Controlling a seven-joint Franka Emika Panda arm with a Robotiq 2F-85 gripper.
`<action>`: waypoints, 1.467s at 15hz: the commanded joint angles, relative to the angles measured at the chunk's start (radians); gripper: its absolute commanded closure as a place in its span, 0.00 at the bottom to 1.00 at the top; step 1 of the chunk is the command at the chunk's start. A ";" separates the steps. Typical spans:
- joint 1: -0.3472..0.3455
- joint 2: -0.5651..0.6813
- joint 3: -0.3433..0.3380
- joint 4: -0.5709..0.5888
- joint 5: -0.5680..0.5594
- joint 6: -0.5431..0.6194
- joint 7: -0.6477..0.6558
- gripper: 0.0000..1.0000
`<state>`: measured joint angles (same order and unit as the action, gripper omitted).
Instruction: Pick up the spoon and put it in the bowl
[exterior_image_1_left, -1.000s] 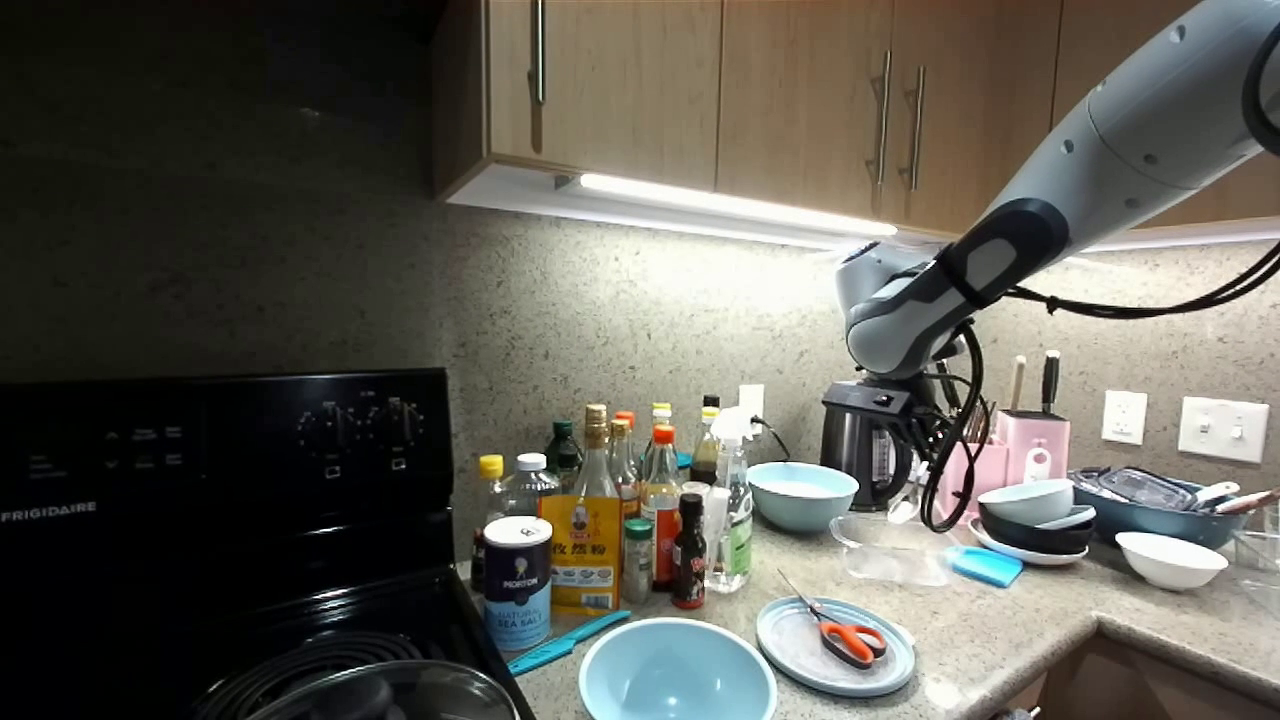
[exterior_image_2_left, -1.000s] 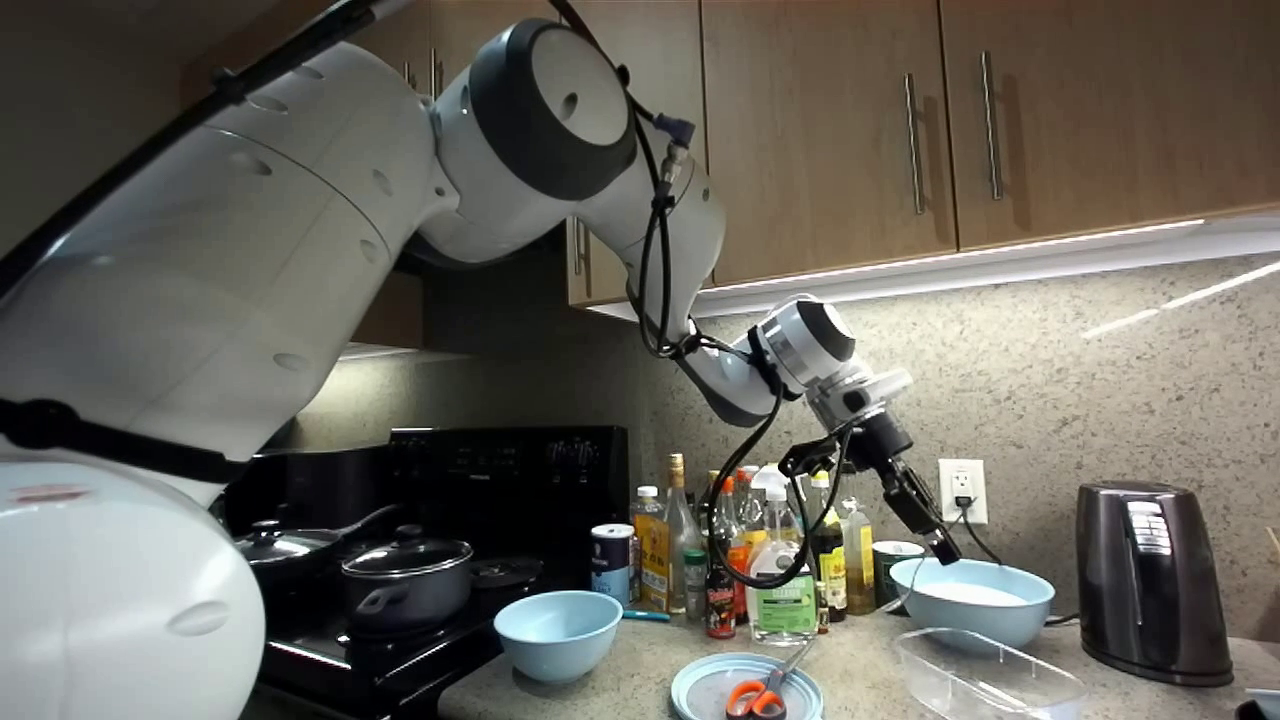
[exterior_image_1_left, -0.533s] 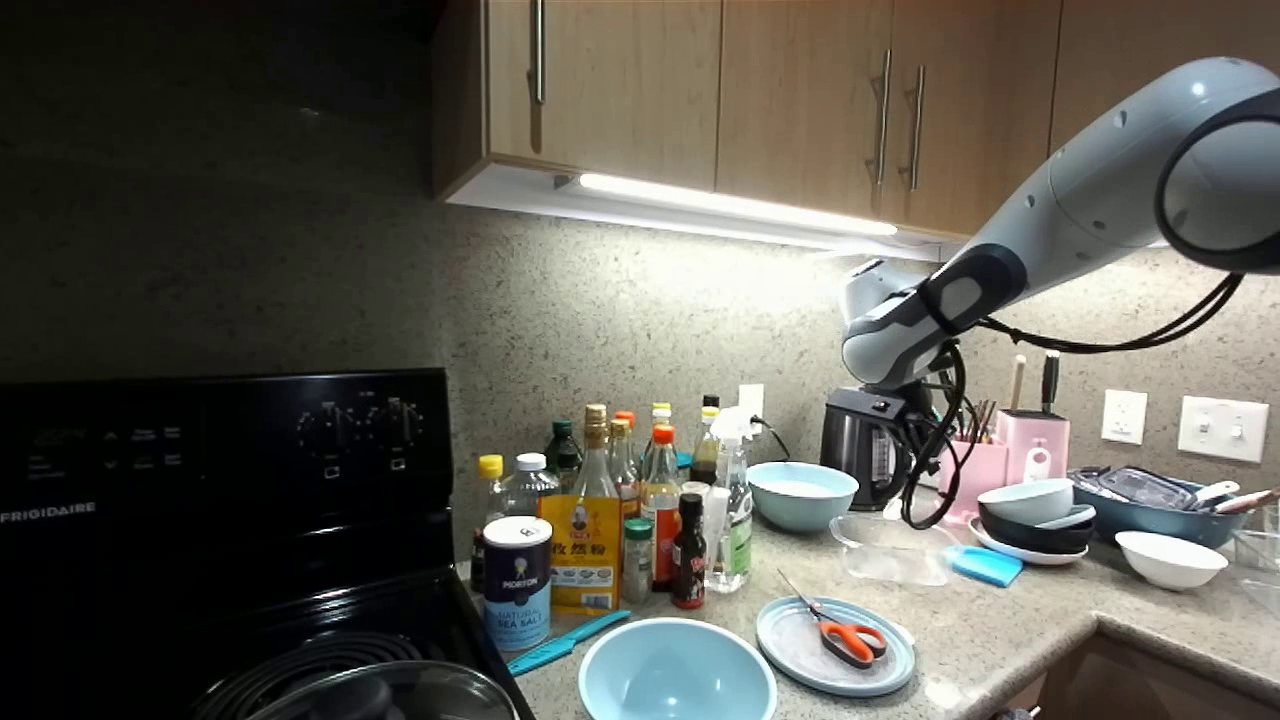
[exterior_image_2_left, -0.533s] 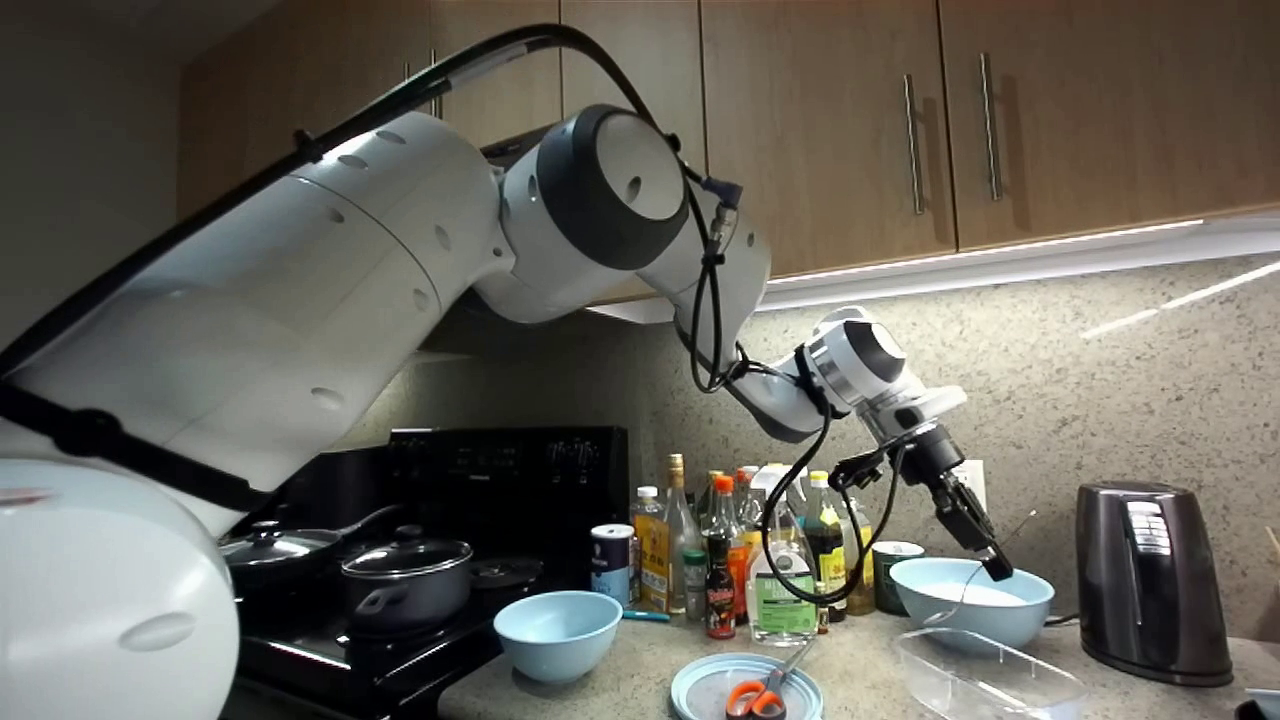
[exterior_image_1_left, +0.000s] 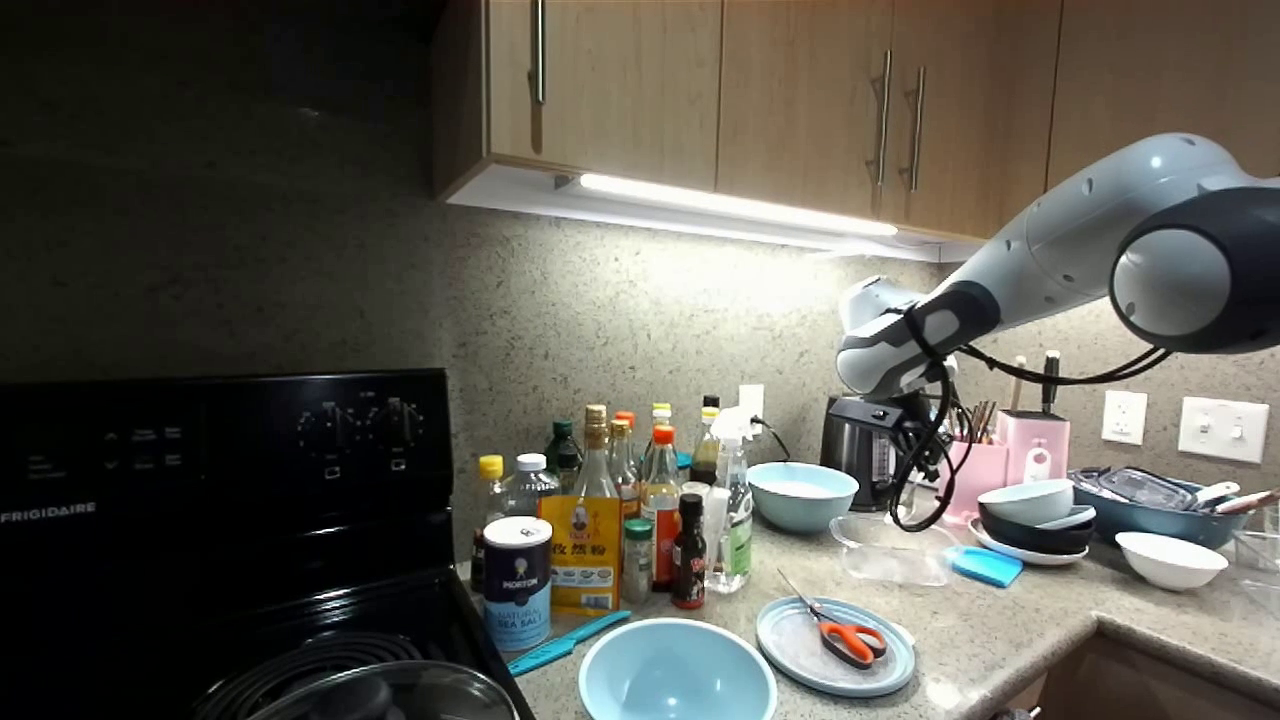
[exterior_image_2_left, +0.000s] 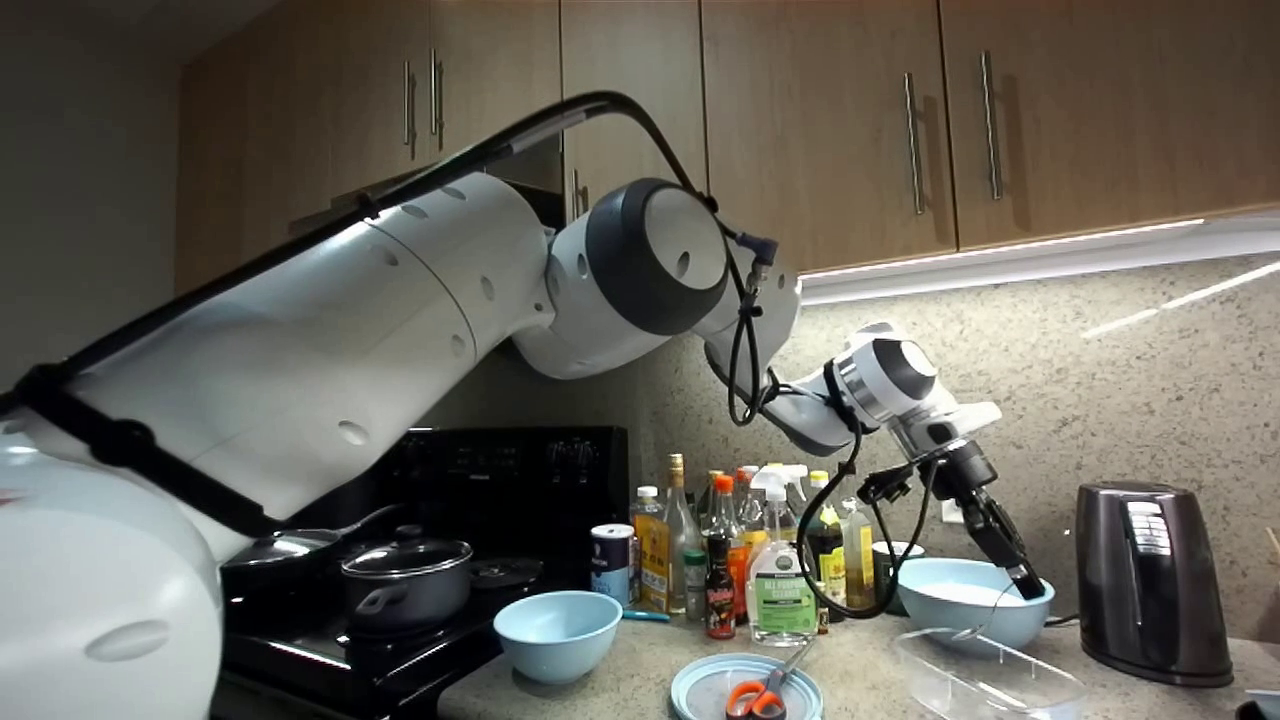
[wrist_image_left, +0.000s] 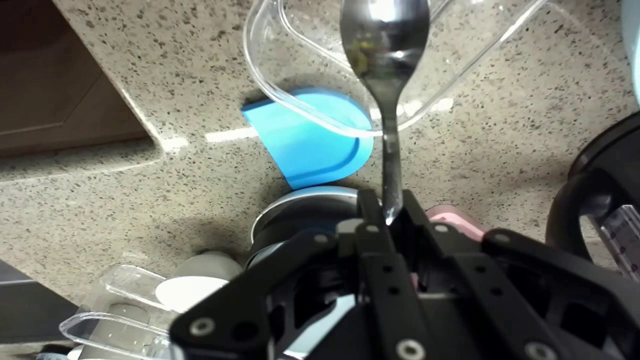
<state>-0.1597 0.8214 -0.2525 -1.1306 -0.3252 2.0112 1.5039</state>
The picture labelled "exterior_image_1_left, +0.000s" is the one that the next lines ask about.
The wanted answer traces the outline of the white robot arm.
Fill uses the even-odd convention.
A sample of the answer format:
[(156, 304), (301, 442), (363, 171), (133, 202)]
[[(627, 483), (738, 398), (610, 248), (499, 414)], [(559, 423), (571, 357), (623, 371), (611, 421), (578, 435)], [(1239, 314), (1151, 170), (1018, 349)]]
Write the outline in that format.
[(862, 281), (842, 310), (838, 375), (898, 400), (933, 357), (1091, 299), (1169, 351), (1272, 349), (1277, 254), (1280, 180), (1209, 136), (1158, 134), (1049, 188), (933, 294)]

